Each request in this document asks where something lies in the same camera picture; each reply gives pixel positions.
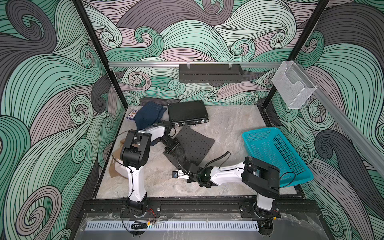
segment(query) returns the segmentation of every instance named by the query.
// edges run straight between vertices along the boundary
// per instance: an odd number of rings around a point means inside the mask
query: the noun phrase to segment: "black metal frame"
[[[122,125],[122,123],[123,123],[123,121],[124,121],[125,113],[126,113],[126,112],[127,112],[127,111],[125,110],[125,111],[124,111],[124,116],[122,117],[122,119],[121,119],[121,121],[120,121],[120,125],[119,125],[119,128],[118,128],[118,129],[121,128],[121,125]],[[118,131],[118,132],[116,133],[116,135],[115,135],[115,140],[112,142],[111,149],[113,149],[113,147],[115,146],[116,138],[117,138],[118,135],[119,135],[119,131]],[[103,169],[101,170],[99,179],[98,179],[98,181],[97,181],[97,184],[96,184],[96,186],[95,186],[95,189],[93,190],[92,199],[96,199],[97,192],[99,192],[99,188],[100,188],[101,182],[102,182],[102,180],[103,180],[103,176],[104,176],[104,174],[105,174],[105,171],[107,170],[107,166],[109,165],[109,159],[111,158],[111,154],[112,154],[111,152],[108,153],[107,160],[106,160],[105,163],[104,163],[104,167],[103,167]]]
[[[109,68],[108,58],[105,55],[103,48],[101,47],[101,43],[100,43],[99,39],[97,38],[96,32],[92,26],[91,20],[89,19],[87,12],[85,11],[85,8],[84,8],[82,1],[81,0],[72,0],[72,2],[73,2],[73,5],[75,6],[80,18],[81,18],[81,21],[83,22],[85,30],[87,30],[87,32],[88,32],[88,35],[89,35],[89,37],[93,43],[93,46],[95,47],[95,50],[96,50],[97,54],[99,55],[101,63],[103,64],[105,71],[107,72],[108,77],[109,77],[110,81],[112,82],[112,85],[115,88],[116,93],[119,96],[122,105],[124,106],[125,109],[127,109],[128,103],[125,100],[124,94],[121,91],[121,88],[119,86],[119,82],[118,82],[115,74]]]
[[[309,18],[307,24],[304,27],[303,32],[301,33],[299,39],[297,40],[295,46],[292,49],[291,54],[289,55],[287,61],[295,60],[296,57],[299,55],[301,48],[304,46],[305,42],[311,35],[313,29],[315,28],[321,14],[325,10],[329,0],[320,0],[319,3],[316,5],[316,8],[314,9],[311,17]],[[265,111],[265,109],[268,107],[269,103],[271,102],[273,96],[275,95],[277,89],[274,85],[272,85],[271,90],[269,91],[267,97],[265,98],[262,110]]]
[[[256,196],[246,197],[156,197],[148,198],[148,205],[159,206],[160,216],[169,219],[175,214],[241,214],[252,220],[260,220],[258,217],[248,217],[244,214],[246,211],[242,205],[244,203],[251,206],[257,200]],[[124,206],[123,199],[114,200],[88,200],[84,201],[81,211],[77,217],[77,226],[80,225],[84,214],[109,214],[120,213]],[[334,237],[330,231],[321,211],[314,200],[297,199],[278,199],[275,200],[275,209],[279,213],[297,214],[297,213],[316,213],[322,228],[327,237],[333,240]],[[78,229],[73,229],[70,240],[76,235]]]
[[[123,92],[121,91],[119,87],[119,83],[117,81],[117,78],[113,71],[109,68],[108,65],[108,59],[105,55],[100,41],[97,38],[96,32],[91,24],[91,21],[86,13],[86,10],[84,8],[84,5],[81,0],[72,0],[74,3],[74,6],[76,7],[76,10],[79,13],[79,16],[85,26],[85,29],[87,30],[87,33],[90,36],[90,39],[96,49],[97,54],[99,55],[101,62],[106,69],[106,72],[117,92],[117,95],[119,96],[119,99],[121,100],[123,106],[125,109],[128,108],[128,104],[125,100],[125,97],[123,95]],[[290,56],[287,60],[294,60],[297,55],[299,54],[301,48],[305,44],[306,40],[312,33],[318,19],[320,18],[321,14],[323,13],[325,7],[327,6],[329,0],[320,0],[317,4],[312,16],[308,20],[307,25],[305,26],[302,34],[300,35],[296,45],[294,46]],[[276,92],[276,88],[272,86],[267,98],[265,99],[262,106],[259,106],[259,111],[265,121],[265,124],[267,127],[271,127],[272,124],[269,120],[268,115],[266,114],[265,110],[270,103],[271,99],[273,98],[274,94]],[[101,181],[103,179],[103,175],[106,171],[106,168],[109,164],[109,157],[103,167],[103,170],[101,172],[101,176],[97,182],[97,185],[95,186],[95,190],[92,196],[92,200],[85,200],[83,202],[83,206],[81,208],[81,211],[78,214],[77,220],[76,220],[76,229],[72,229],[72,233],[70,236],[70,239],[73,239],[76,235],[77,229],[81,223],[82,217],[86,213],[110,213],[110,212],[120,212],[122,208],[124,207],[122,205],[123,199],[113,199],[113,200],[96,200],[97,192],[99,190]],[[295,186],[295,190],[297,194],[293,195],[281,195],[279,199],[277,199],[276,207],[279,208],[280,212],[284,213],[292,213],[292,212],[298,212],[298,211],[305,211],[305,212],[316,212],[319,216],[320,222],[322,227],[324,228],[327,236],[329,239],[334,239],[331,231],[328,228],[328,225],[324,219],[324,217],[321,214],[321,211],[319,207],[317,206],[317,203],[312,200],[304,200],[304,194],[300,187],[300,185]],[[242,202],[255,202],[256,196],[220,196],[220,197],[160,197],[160,198],[147,198],[148,205],[156,205],[160,204],[161,206],[161,214],[176,214],[176,213],[240,213],[240,206]]]

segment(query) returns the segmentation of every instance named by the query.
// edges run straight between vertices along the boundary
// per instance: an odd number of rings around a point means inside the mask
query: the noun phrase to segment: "perforated mat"
[[[209,150],[212,148],[215,140],[205,137],[204,135],[194,131],[188,126],[184,126],[176,135],[180,142],[180,146],[184,148],[185,158],[196,164],[197,166],[203,161]],[[164,152],[164,155],[177,169],[181,169],[177,164],[176,157]]]

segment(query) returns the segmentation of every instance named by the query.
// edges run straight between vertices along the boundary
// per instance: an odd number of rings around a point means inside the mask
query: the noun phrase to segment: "wall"
[[[123,115],[71,0],[0,2],[1,239],[66,239]]]
[[[109,61],[286,60],[317,1],[83,0]],[[245,69],[243,82],[183,84],[177,68],[115,68],[131,106],[204,100],[262,103],[275,70]]]
[[[382,153],[383,1],[356,1],[322,14],[298,61]],[[288,110],[276,94],[268,115],[314,174],[302,184],[336,239],[384,236],[384,180],[313,96]]]

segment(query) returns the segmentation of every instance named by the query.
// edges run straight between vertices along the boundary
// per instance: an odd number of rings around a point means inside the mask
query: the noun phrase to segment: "blue basket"
[[[280,176],[286,172],[296,174],[295,180],[289,186],[305,183],[313,179],[311,170],[278,128],[266,127],[245,132],[243,133],[243,139],[248,154],[278,167]],[[280,187],[290,183],[293,177],[292,173],[285,174],[280,180]]]

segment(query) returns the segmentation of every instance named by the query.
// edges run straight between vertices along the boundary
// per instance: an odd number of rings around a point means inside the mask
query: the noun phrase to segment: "black frame pole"
[[[304,46],[305,42],[311,35],[314,27],[319,21],[320,16],[322,15],[324,9],[327,7],[328,2],[329,0],[320,0],[319,3],[316,5],[316,8],[314,9],[311,17],[308,19],[308,22],[305,25],[304,30],[301,33],[299,39],[297,40],[295,46],[293,47],[292,52],[289,55],[287,61],[295,60],[296,57],[299,55],[301,48]],[[272,85],[272,88],[269,91],[268,96],[265,98],[263,102],[262,110],[265,110],[267,108],[268,104],[271,102],[276,91],[277,91],[276,87]]]
[[[116,90],[117,95],[120,98],[122,105],[124,106],[125,109],[127,109],[128,103],[125,100],[124,94],[121,91],[121,88],[119,86],[119,82],[118,82],[115,74],[109,68],[108,58],[105,55],[103,48],[101,47],[100,41],[97,38],[96,32],[92,26],[91,20],[89,19],[87,12],[85,11],[83,3],[81,2],[81,0],[72,0],[72,2],[73,2],[74,6],[77,10],[77,13],[79,14],[79,16],[81,18],[81,21],[84,24],[85,30],[87,30],[87,32],[88,32],[88,35],[89,35],[89,37],[93,43],[93,46],[95,47],[95,50],[100,57],[100,60],[101,60],[103,66],[104,66],[104,68],[108,74],[109,79],[112,82],[113,87]]]

